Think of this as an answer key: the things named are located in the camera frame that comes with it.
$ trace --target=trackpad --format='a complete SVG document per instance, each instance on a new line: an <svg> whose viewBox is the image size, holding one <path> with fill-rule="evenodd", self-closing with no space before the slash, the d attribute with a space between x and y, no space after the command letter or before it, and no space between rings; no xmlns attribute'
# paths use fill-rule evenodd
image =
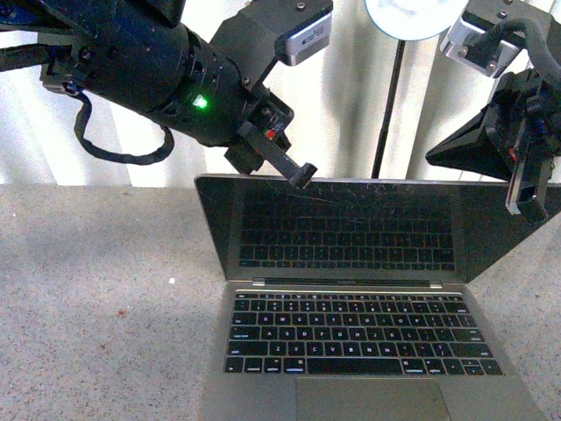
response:
<svg viewBox="0 0 561 421"><path fill-rule="evenodd" d="M434 379L299 377L298 421L450 421Z"/></svg>

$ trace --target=white curtain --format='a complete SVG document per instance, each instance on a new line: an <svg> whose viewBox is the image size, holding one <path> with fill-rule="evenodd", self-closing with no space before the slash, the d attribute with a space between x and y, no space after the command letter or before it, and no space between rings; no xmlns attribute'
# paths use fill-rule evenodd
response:
<svg viewBox="0 0 561 421"><path fill-rule="evenodd" d="M183 23L210 40L246 0L187 0ZM315 164L319 176L369 178L387 100L397 41L373 25L362 0L335 0L330 46L295 68L278 64L266 85L295 111L289 154ZM561 20L561 0L528 1ZM380 178L485 180L430 166L424 155L486 105L494 80L444 58L441 37L408 42ZM29 32L0 33L0 47L36 42ZM529 65L520 54L515 72ZM39 67L0 74L0 183L192 187L200 173L235 173L222 148L174 133L176 147L150 167L96 160L73 133L80 103L49 93ZM132 111L88 94L87 137L106 149L142 154L161 144L160 128ZM259 174L276 174L265 165ZM559 172L554 181L561 179Z"/></svg>

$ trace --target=laptop key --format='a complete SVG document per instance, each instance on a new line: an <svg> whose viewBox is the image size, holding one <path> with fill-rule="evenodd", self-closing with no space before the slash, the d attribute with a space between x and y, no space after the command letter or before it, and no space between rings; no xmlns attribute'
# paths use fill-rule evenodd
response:
<svg viewBox="0 0 561 421"><path fill-rule="evenodd" d="M323 356L323 343L322 342L308 342L307 352L308 352L308 356L322 357Z"/></svg>
<svg viewBox="0 0 561 421"><path fill-rule="evenodd" d="M306 346L303 342L288 342L288 355L291 357L301 356L306 353Z"/></svg>
<svg viewBox="0 0 561 421"><path fill-rule="evenodd" d="M485 342L477 329L452 329L457 342Z"/></svg>
<svg viewBox="0 0 561 421"><path fill-rule="evenodd" d="M423 360L417 358L405 358L401 360L403 364L403 371L406 375L426 375Z"/></svg>
<svg viewBox="0 0 561 421"><path fill-rule="evenodd" d="M311 375L401 375L396 358L308 358Z"/></svg>
<svg viewBox="0 0 561 421"><path fill-rule="evenodd" d="M261 341L231 340L228 343L228 355L266 355L268 344Z"/></svg>
<svg viewBox="0 0 561 421"><path fill-rule="evenodd" d="M259 339L259 328L257 326L232 326L230 339Z"/></svg>
<svg viewBox="0 0 561 421"><path fill-rule="evenodd" d="M409 316L409 322L412 326L426 326L427 322L423 315L415 314Z"/></svg>
<svg viewBox="0 0 561 421"><path fill-rule="evenodd" d="M432 329L417 329L419 333L419 338L424 342L436 342L438 340L437 335Z"/></svg>
<svg viewBox="0 0 561 421"><path fill-rule="evenodd" d="M269 343L269 354L283 356L287 354L287 343L286 342L270 342Z"/></svg>
<svg viewBox="0 0 561 421"><path fill-rule="evenodd" d="M358 342L345 342L343 344L343 354L345 357L359 357L360 345Z"/></svg>
<svg viewBox="0 0 561 421"><path fill-rule="evenodd" d="M349 311L349 305L345 301L334 301L333 311L340 311L340 312Z"/></svg>
<svg viewBox="0 0 561 421"><path fill-rule="evenodd" d="M384 332L379 327L367 327L366 336L368 340L384 340Z"/></svg>
<svg viewBox="0 0 561 421"><path fill-rule="evenodd" d="M318 301L316 303L316 310L321 311L321 312L332 311L331 302L330 301Z"/></svg>
<svg viewBox="0 0 561 421"><path fill-rule="evenodd" d="M405 301L400 301L398 303L395 303L395 306L397 307L397 311L400 313L412 313L413 312L413 307L411 306L410 303L407 303Z"/></svg>
<svg viewBox="0 0 561 421"><path fill-rule="evenodd" d="M292 315L292 324L297 326L306 326L308 325L308 315L305 313L293 313Z"/></svg>
<svg viewBox="0 0 561 421"><path fill-rule="evenodd" d="M495 360L480 360L481 366L485 370L486 375L502 375L499 364Z"/></svg>
<svg viewBox="0 0 561 421"><path fill-rule="evenodd" d="M376 342L361 342L360 349L362 350L362 355L365 357L377 357L380 355Z"/></svg>
<svg viewBox="0 0 561 421"><path fill-rule="evenodd" d="M360 319L360 324L363 326L375 326L376 325L376 321L374 319L374 316L371 316L369 314L361 314L359 315L359 319Z"/></svg>
<svg viewBox="0 0 561 421"><path fill-rule="evenodd" d="M454 336L450 329L435 329L435 333L441 342L454 342Z"/></svg>
<svg viewBox="0 0 561 421"><path fill-rule="evenodd" d="M346 327L332 327L331 337L334 340L347 340L349 338L349 332Z"/></svg>
<svg viewBox="0 0 561 421"><path fill-rule="evenodd" d="M446 367L446 372L449 375L464 375L465 371L462 367L462 363L459 360L445 359L444 366Z"/></svg>
<svg viewBox="0 0 561 421"><path fill-rule="evenodd" d="M439 302L429 303L429 308L433 313L445 313L444 306Z"/></svg>
<svg viewBox="0 0 561 421"><path fill-rule="evenodd" d="M460 358L493 358L486 344L450 344L455 357Z"/></svg>
<svg viewBox="0 0 561 421"><path fill-rule="evenodd" d="M314 337L316 340L331 340L331 330L329 327L316 327Z"/></svg>
<svg viewBox="0 0 561 421"><path fill-rule="evenodd" d="M427 325L432 326L432 327L440 327L440 326L444 326L444 323L442 321L442 318L438 315L428 315L426 316L426 320L427 320Z"/></svg>
<svg viewBox="0 0 561 421"><path fill-rule="evenodd" d="M252 309L252 311L265 311L266 310L266 301L265 300L252 300L251 309Z"/></svg>
<svg viewBox="0 0 561 421"><path fill-rule="evenodd" d="M296 339L296 329L294 327L280 327L279 339L294 340Z"/></svg>
<svg viewBox="0 0 561 421"><path fill-rule="evenodd" d="M442 321L444 322L445 326L448 327L460 327L460 323L457 316L454 315L447 315L442 316Z"/></svg>
<svg viewBox="0 0 561 421"><path fill-rule="evenodd" d="M462 360L464 370L468 375L483 375L483 368L477 360Z"/></svg>
<svg viewBox="0 0 561 421"><path fill-rule="evenodd" d="M409 319L407 316L395 314L394 317L394 325L404 327L409 326Z"/></svg>
<svg viewBox="0 0 561 421"><path fill-rule="evenodd" d="M444 365L442 361L439 359L426 359L424 361L424 365L427 367L430 375L445 375L446 372L444 371Z"/></svg>
<svg viewBox="0 0 561 421"><path fill-rule="evenodd" d="M376 315L376 322L378 326L393 326L394 321L389 314L377 314Z"/></svg>
<svg viewBox="0 0 561 421"><path fill-rule="evenodd" d="M296 337L299 340L312 340L314 338L314 330L311 327L296 328Z"/></svg>
<svg viewBox="0 0 561 421"><path fill-rule="evenodd" d="M238 313L234 312L231 319L233 325L255 325L257 321L256 313Z"/></svg>
<svg viewBox="0 0 561 421"><path fill-rule="evenodd" d="M285 358L284 372L289 375L306 373L306 361L303 358Z"/></svg>
<svg viewBox="0 0 561 421"><path fill-rule="evenodd" d="M312 326L323 326L325 325L325 315L321 313L312 313L309 315L309 323Z"/></svg>
<svg viewBox="0 0 561 421"><path fill-rule="evenodd" d="M352 340L366 340L366 331L362 327L349 328L349 337Z"/></svg>
<svg viewBox="0 0 561 421"><path fill-rule="evenodd" d="M354 314L354 313L344 314L343 315L343 325L345 325L345 326L358 326L359 325L359 316Z"/></svg>
<svg viewBox="0 0 561 421"><path fill-rule="evenodd" d="M452 356L452 352L451 352L448 344L435 343L435 344L432 344L432 347L433 347L433 349L435 351L435 355L437 357L451 357Z"/></svg>
<svg viewBox="0 0 561 421"><path fill-rule="evenodd" d="M477 327L475 320L473 320L473 317L470 315L458 315L458 319L463 327Z"/></svg>
<svg viewBox="0 0 561 421"><path fill-rule="evenodd" d="M276 313L274 315L274 323L276 325L290 325L290 314L289 313Z"/></svg>
<svg viewBox="0 0 561 421"><path fill-rule="evenodd" d="M326 315L326 321L327 321L327 325L328 326L340 326L343 324L343 322L341 321L341 315L340 314L328 314Z"/></svg>
<svg viewBox="0 0 561 421"><path fill-rule="evenodd" d="M263 373L263 359L246 358L244 371L246 373Z"/></svg>
<svg viewBox="0 0 561 421"><path fill-rule="evenodd" d="M225 373L241 373L244 369L244 359L241 357L228 357L224 366Z"/></svg>
<svg viewBox="0 0 561 421"><path fill-rule="evenodd" d="M273 313L260 313L258 316L260 325L272 325L274 323Z"/></svg>
<svg viewBox="0 0 561 421"><path fill-rule="evenodd" d="M455 303L455 302L451 303L451 302L448 302L448 303L444 303L444 306L446 307L446 310L449 313L466 314L466 313L470 312L467 309L467 306L465 305L465 303Z"/></svg>
<svg viewBox="0 0 561 421"><path fill-rule="evenodd" d="M409 344L408 342L399 342L395 345L397 346L397 352L401 357L416 357L413 344Z"/></svg>
<svg viewBox="0 0 561 421"><path fill-rule="evenodd" d="M264 371L268 374L278 374L282 370L282 359L265 358Z"/></svg>
<svg viewBox="0 0 561 421"><path fill-rule="evenodd" d="M412 303L415 313L430 313L429 306L426 303Z"/></svg>
<svg viewBox="0 0 561 421"><path fill-rule="evenodd" d="M366 311L371 312L371 313L380 313L381 312L380 303L378 303L376 301L367 301L365 303L365 307L366 307Z"/></svg>
<svg viewBox="0 0 561 421"><path fill-rule="evenodd" d="M326 342L325 355L327 355L328 357L338 357L343 355L341 344L339 344L338 342Z"/></svg>
<svg viewBox="0 0 561 421"><path fill-rule="evenodd" d="M430 343L427 342L419 342L415 344L415 349L417 351L417 355L420 357L432 357L434 353L432 352L432 347Z"/></svg>
<svg viewBox="0 0 561 421"><path fill-rule="evenodd" d="M391 342L380 342L380 355L383 357L397 357L397 349L395 344Z"/></svg>
<svg viewBox="0 0 561 421"><path fill-rule="evenodd" d="M272 340L278 337L278 328L274 326L263 326L261 328L261 339Z"/></svg>
<svg viewBox="0 0 561 421"><path fill-rule="evenodd" d="M419 340L417 329L402 328L401 335L403 336L403 340Z"/></svg>
<svg viewBox="0 0 561 421"><path fill-rule="evenodd" d="M364 313L365 305L363 303L361 303L360 301L351 301L351 302L349 302L349 311L352 311L352 312L355 312L355 313Z"/></svg>
<svg viewBox="0 0 561 421"><path fill-rule="evenodd" d="M236 300L234 302L234 310L235 311L248 311L249 310L250 301L249 300Z"/></svg>
<svg viewBox="0 0 561 421"><path fill-rule="evenodd" d="M386 340L402 340L400 330L393 327L384 329Z"/></svg>

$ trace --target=red marking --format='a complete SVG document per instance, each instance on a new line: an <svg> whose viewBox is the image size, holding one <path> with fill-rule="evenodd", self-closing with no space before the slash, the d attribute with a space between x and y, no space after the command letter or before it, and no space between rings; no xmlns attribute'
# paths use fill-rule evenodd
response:
<svg viewBox="0 0 561 421"><path fill-rule="evenodd" d="M515 149L513 147L508 149L508 153L510 154L510 157L512 158L512 161L518 162L518 157L516 156Z"/></svg>

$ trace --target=laptop screen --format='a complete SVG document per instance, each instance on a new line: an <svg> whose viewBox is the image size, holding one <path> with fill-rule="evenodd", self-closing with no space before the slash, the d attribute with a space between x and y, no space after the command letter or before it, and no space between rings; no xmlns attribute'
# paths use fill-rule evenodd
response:
<svg viewBox="0 0 561 421"><path fill-rule="evenodd" d="M469 282L539 228L505 209L506 183L195 183L229 280ZM546 203L561 209L557 187Z"/></svg>

